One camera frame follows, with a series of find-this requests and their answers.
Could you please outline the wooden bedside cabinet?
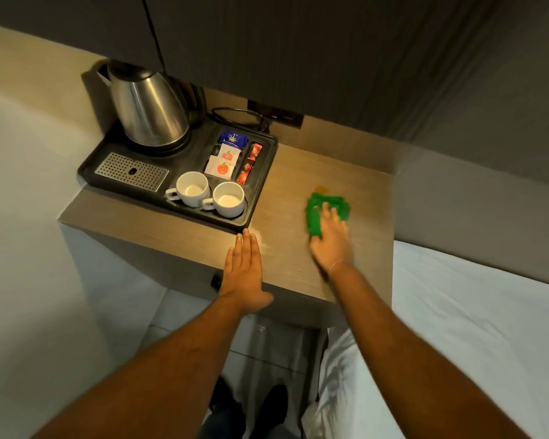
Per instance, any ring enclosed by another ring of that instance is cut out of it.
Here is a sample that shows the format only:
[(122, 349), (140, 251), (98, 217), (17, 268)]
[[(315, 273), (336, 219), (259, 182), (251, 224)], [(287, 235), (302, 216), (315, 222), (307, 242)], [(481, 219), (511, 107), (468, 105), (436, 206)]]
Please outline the wooden bedside cabinet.
[[(307, 116), (300, 130), (274, 125), (279, 139), (250, 221), (262, 254), (264, 288), (274, 297), (265, 315), (304, 327), (338, 324), (340, 310), (308, 250), (306, 201), (312, 191), (345, 197), (358, 268), (387, 304), (392, 301), (393, 140)], [(162, 286), (216, 297), (212, 277), (234, 235), (85, 187), (59, 217)]]

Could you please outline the person's left hand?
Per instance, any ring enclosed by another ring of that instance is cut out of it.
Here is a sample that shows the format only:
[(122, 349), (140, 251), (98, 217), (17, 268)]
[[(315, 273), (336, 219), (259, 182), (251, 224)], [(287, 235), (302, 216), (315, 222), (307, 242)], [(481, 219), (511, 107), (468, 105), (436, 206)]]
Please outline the person's left hand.
[(249, 229), (237, 234), (225, 258), (219, 299), (232, 304), (240, 316), (253, 311), (253, 293), (262, 289), (262, 259), (256, 235)]

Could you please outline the white sachet with red print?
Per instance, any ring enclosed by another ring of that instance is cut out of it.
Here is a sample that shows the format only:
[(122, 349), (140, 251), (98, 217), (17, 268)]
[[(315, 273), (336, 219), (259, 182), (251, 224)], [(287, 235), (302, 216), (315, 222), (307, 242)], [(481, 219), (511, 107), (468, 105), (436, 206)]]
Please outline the white sachet with red print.
[(231, 181), (235, 163), (233, 161), (211, 155), (204, 169), (204, 174), (220, 178), (225, 181)]
[(228, 145), (226, 143), (216, 144), (212, 148), (211, 155), (216, 157), (219, 163), (236, 164), (241, 150), (238, 147)]

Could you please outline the person's black right shoe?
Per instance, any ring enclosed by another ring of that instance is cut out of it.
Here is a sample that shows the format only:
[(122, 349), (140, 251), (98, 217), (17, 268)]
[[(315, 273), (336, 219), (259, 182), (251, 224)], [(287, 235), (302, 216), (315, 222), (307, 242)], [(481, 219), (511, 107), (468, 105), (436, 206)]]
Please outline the person's black right shoe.
[(288, 390), (285, 384), (276, 384), (266, 395), (257, 413), (254, 433), (266, 434), (285, 422), (288, 411)]

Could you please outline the person's right hand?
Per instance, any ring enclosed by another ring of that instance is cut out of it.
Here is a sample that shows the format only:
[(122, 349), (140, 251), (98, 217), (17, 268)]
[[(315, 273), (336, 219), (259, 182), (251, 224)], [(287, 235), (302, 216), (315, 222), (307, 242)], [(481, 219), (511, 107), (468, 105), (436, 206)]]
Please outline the person's right hand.
[(333, 270), (340, 266), (353, 265), (349, 231), (348, 235), (311, 237), (310, 249), (316, 263), (328, 277), (331, 277)]

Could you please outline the black wall socket panel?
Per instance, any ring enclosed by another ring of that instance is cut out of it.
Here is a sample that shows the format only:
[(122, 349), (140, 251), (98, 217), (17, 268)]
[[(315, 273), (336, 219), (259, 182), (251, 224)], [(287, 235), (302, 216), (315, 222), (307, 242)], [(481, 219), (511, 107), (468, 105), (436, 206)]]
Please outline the black wall socket panel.
[(247, 105), (249, 110), (258, 113), (270, 123), (276, 122), (281, 125), (294, 127), (296, 129), (300, 129), (303, 125), (303, 114), (256, 102), (250, 99), (248, 100)]

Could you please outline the black plastic service tray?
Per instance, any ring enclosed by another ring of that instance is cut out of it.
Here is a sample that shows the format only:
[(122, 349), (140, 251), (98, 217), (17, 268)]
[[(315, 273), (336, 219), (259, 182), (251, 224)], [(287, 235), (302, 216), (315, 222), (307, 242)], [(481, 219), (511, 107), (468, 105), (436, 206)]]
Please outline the black plastic service tray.
[[(189, 208), (180, 201), (169, 201), (164, 198), (166, 190), (175, 187), (179, 176), (187, 171), (203, 172), (211, 156), (212, 148), (219, 144), (218, 139), (223, 130), (233, 130), (248, 136), (248, 144), (241, 151), (232, 181), (235, 182), (242, 164), (247, 159), (250, 144), (258, 141), (263, 144), (253, 169), (251, 170), (246, 184), (241, 185), (245, 192), (245, 210), (236, 218), (227, 219), (220, 216), (216, 211), (205, 211), (202, 208)], [(278, 140), (275, 136), (255, 132), (247, 127), (228, 127), (211, 119), (205, 119), (202, 125), (193, 130), (191, 142), (183, 151), (169, 157), (149, 157), (132, 151), (125, 145), (122, 125), (117, 122), (105, 134), (103, 140), (88, 155), (87, 159), (80, 165), (78, 175), (91, 187), (119, 194), (141, 204), (147, 204), (155, 208), (163, 209), (169, 213), (185, 216), (191, 221), (203, 222), (210, 226), (219, 227), (229, 232), (240, 232), (243, 228), (249, 228), (251, 218), (254, 214), (260, 193), (264, 187), (267, 175), (275, 159), (278, 150)], [(101, 177), (95, 174), (95, 169), (103, 159), (110, 153), (118, 153), (132, 159), (146, 162), (159, 167), (169, 169), (168, 177), (163, 181), (158, 192), (148, 192), (138, 188), (122, 184), (120, 182)]]

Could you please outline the person's left forearm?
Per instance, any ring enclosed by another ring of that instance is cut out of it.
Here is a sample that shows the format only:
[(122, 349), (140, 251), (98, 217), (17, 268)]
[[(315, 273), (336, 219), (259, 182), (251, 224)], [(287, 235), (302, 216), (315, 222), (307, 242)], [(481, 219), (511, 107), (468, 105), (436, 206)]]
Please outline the person's left forearm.
[(220, 295), (65, 408), (32, 439), (194, 439), (248, 297)]

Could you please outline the stainless steel electric kettle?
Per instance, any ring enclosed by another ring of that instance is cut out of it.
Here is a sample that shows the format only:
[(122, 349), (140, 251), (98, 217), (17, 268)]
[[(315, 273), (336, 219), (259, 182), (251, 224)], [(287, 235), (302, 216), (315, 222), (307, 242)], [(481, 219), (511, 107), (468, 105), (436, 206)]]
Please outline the stainless steel electric kettle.
[(133, 141), (166, 145), (191, 129), (181, 90), (162, 73), (115, 59), (107, 60), (96, 73), (108, 87), (120, 124)]

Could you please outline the green cleaning cloth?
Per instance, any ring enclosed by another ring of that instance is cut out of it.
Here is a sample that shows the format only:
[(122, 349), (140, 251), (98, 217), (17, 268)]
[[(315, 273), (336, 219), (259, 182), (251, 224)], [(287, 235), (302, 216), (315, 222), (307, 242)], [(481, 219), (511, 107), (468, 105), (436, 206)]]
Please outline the green cleaning cloth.
[(309, 237), (321, 237), (320, 210), (324, 203), (328, 203), (330, 209), (336, 209), (341, 221), (346, 221), (349, 218), (351, 205), (344, 197), (313, 192), (306, 205), (306, 225)]

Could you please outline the bed with white sheet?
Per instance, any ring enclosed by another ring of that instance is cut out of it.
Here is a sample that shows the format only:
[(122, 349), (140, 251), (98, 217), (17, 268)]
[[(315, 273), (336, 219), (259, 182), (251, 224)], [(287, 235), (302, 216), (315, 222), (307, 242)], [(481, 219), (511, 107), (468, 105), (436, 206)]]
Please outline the bed with white sheet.
[[(549, 285), (404, 242), (392, 308), (532, 439), (549, 439)], [(327, 329), (308, 439), (404, 439), (343, 321)]]

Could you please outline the person's black left shoe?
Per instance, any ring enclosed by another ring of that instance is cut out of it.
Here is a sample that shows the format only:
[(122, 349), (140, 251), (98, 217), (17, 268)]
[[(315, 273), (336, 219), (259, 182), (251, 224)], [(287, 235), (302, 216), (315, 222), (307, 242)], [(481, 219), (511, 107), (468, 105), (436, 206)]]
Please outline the person's black left shoe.
[(220, 376), (210, 400), (210, 416), (204, 422), (207, 439), (242, 439), (246, 415), (234, 398), (230, 385)]

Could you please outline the white ceramic cup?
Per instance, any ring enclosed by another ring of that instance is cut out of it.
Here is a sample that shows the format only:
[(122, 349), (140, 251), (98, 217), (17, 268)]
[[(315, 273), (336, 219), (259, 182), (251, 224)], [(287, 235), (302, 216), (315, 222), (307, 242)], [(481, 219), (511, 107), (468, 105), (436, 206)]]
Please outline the white ceramic cup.
[(205, 211), (216, 211), (227, 219), (236, 218), (245, 210), (245, 192), (235, 182), (220, 183), (213, 189), (210, 198), (203, 199), (202, 208)]
[(200, 208), (211, 195), (207, 177), (197, 171), (189, 171), (178, 177), (174, 188), (166, 190), (164, 198), (180, 201), (189, 208)]

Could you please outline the black kettle base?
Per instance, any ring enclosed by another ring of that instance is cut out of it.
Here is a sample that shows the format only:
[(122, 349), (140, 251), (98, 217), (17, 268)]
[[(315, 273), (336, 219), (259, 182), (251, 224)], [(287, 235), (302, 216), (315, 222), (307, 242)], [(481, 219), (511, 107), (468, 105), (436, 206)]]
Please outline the black kettle base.
[(178, 140), (171, 142), (166, 145), (161, 146), (147, 146), (147, 145), (141, 145), (135, 141), (133, 141), (127, 134), (124, 132), (124, 139), (126, 140), (125, 145), (129, 147), (132, 151), (143, 154), (149, 157), (169, 157), (172, 155), (175, 155), (184, 149), (187, 148), (187, 146), (191, 142), (192, 137), (192, 131), (188, 130), (185, 132), (185, 134)]

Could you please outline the perforated metal drip grate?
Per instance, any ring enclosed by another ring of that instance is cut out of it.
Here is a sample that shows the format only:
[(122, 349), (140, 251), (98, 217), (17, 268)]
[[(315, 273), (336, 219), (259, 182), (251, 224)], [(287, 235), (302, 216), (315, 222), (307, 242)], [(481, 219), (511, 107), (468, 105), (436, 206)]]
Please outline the perforated metal drip grate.
[(95, 174), (148, 192), (158, 192), (170, 170), (110, 152)]

